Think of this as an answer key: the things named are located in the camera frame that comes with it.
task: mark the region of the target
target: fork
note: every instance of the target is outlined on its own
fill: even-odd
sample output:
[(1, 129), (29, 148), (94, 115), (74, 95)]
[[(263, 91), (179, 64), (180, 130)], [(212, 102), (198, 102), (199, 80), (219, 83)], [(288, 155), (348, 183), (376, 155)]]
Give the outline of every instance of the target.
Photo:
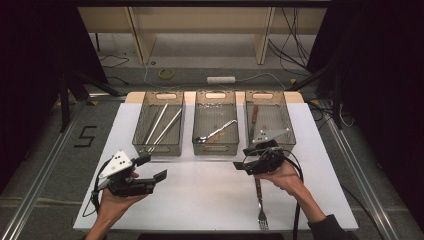
[(258, 223), (259, 228), (262, 231), (268, 231), (268, 221), (266, 219), (266, 215), (264, 212), (263, 204), (262, 204), (262, 190), (261, 190), (261, 180), (255, 178), (255, 186), (256, 186), (256, 196), (258, 197), (259, 203), (259, 215), (258, 215)]

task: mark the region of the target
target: hand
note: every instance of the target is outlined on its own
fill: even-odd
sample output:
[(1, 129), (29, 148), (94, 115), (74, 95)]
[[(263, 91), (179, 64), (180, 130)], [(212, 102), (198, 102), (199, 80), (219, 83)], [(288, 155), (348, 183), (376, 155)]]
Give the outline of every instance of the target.
[[(138, 176), (139, 175), (135, 172), (131, 173), (131, 177), (137, 178)], [(102, 200), (100, 202), (100, 209), (96, 222), (85, 239), (103, 239), (109, 229), (124, 215), (128, 208), (147, 196), (148, 194), (119, 197), (114, 196), (108, 188), (103, 189)]]
[(269, 180), (273, 182), (275, 186), (282, 190), (286, 190), (287, 193), (292, 196), (305, 187), (296, 169), (288, 161), (284, 161), (281, 167), (272, 173), (258, 174), (254, 177)]

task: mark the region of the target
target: sleeve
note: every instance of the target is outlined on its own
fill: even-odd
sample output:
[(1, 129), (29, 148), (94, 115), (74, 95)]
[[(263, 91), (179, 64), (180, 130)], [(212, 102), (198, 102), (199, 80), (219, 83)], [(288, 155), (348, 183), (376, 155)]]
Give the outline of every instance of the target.
[(359, 240), (353, 233), (344, 231), (334, 215), (328, 215), (323, 221), (308, 225), (314, 240)]

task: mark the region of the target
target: white table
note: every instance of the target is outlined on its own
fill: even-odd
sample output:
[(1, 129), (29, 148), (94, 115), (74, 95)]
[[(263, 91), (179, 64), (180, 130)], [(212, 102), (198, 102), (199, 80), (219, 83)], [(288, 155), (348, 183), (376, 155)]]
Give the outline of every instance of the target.
[[(137, 157), (132, 138), (141, 104), (121, 104), (109, 134), (97, 171), (105, 161), (122, 149)], [(244, 105), (237, 103), (240, 144), (237, 156), (195, 156), (191, 143), (194, 104), (186, 103), (183, 150), (180, 157), (152, 157), (137, 168), (143, 178), (168, 169), (168, 177), (158, 183), (154, 193), (133, 205), (112, 229), (160, 233), (259, 232), (259, 213), (252, 176), (237, 171), (233, 161), (242, 161), (246, 147)], [(305, 185), (326, 214), (334, 214), (345, 230), (358, 225), (335, 175), (330, 159), (307, 104), (288, 104), (297, 144), (293, 154), (303, 169)], [(74, 228), (89, 230), (96, 215), (82, 217), (90, 199), (95, 176), (84, 198)], [(293, 229), (296, 201), (272, 183), (262, 180), (263, 205), (270, 232)], [(94, 210), (92, 205), (87, 212)], [(307, 230), (301, 213), (299, 229)]]

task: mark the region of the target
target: gray floor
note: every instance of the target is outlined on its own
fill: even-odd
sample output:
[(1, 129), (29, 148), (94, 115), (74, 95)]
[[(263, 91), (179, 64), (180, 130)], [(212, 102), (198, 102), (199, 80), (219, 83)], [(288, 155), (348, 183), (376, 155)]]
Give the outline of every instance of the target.
[[(147, 69), (138, 62), (131, 36), (123, 34), (100, 34), (99, 36), (100, 58), (114, 55), (129, 59), (119, 67), (104, 68), (108, 77), (119, 77), (129, 82), (129, 85), (125, 85), (115, 78), (109, 79), (110, 86), (121, 92), (158, 90), (164, 89), (164, 87), (165, 89), (173, 87), (172, 89), (180, 90), (222, 87), (276, 89), (281, 88), (281, 85), (273, 76), (278, 78), (286, 88), (291, 84), (290, 79), (301, 81), (305, 78), (305, 76), (283, 71), (279, 59), (269, 51), (265, 64), (257, 65), (250, 36), (246, 35), (160, 36)], [(284, 37), (273, 36), (273, 41), (276, 43), (282, 43), (283, 40)], [(310, 50), (313, 40), (313, 36), (302, 38), (302, 42), (308, 50)], [(297, 51), (294, 49), (292, 44), (287, 48), (287, 52), (296, 57)], [(122, 59), (108, 57), (102, 60), (102, 64), (113, 66), (122, 61)], [(293, 64), (284, 64), (284, 67), (298, 73), (305, 73)], [(167, 82), (160, 80), (157, 73), (163, 68), (174, 69), (176, 76)], [(243, 83), (225, 86), (205, 85), (207, 76), (235, 76), (236, 79), (241, 80), (264, 73), (265, 75)], [(303, 97), (305, 99), (312, 98), (315, 87), (316, 84), (312, 84), (302, 89)], [(100, 90), (92, 86), (87, 86), (87, 89), (91, 93), (102, 95)], [(119, 104), (123, 101), (123, 99), (111, 100), (102, 97), (92, 100), (94, 104), (82, 107), (73, 131), (70, 132), (57, 163), (53, 166), (47, 182), (42, 187), (40, 198), (30, 213), (19, 239), (78, 239), (84, 236), (84, 233), (72, 229), (73, 222), (94, 174)], [(320, 117), (318, 112), (313, 111), (312, 113), (316, 118)], [(364, 203), (366, 199), (362, 196), (345, 156), (335, 140), (330, 124), (324, 121), (317, 121), (317, 127), (321, 127), (320, 134), (339, 181)], [(86, 135), (95, 136), (95, 139), (89, 148), (75, 148), (75, 145), (88, 142), (86, 139), (79, 139), (84, 126), (96, 126), (96, 128), (86, 131)], [(60, 127), (61, 112), (60, 107), (56, 105), (44, 128), (40, 131), (37, 141), (29, 151), (27, 160), (22, 162), (1, 195), (1, 232), (6, 230), (9, 221), (20, 206), (22, 198), (26, 196), (32, 182), (37, 178), (43, 164), (48, 159), (51, 149), (54, 148), (56, 140), (60, 137)], [(388, 214), (398, 239), (424, 239), (424, 234), (394, 191), (384, 171), (378, 168), (360, 129), (353, 125), (352, 127), (345, 126), (342, 131), (364, 169), (378, 201)], [(380, 239), (376, 228), (364, 210), (349, 194), (346, 194), (346, 197), (359, 224), (356, 235), (361, 239)], [(283, 235), (286, 239), (291, 239), (291, 234), (284, 233)], [(114, 232), (110, 233), (109, 239), (136, 239), (137, 236), (137, 233)], [(312, 236), (309, 232), (301, 232), (299, 239), (312, 239)]]

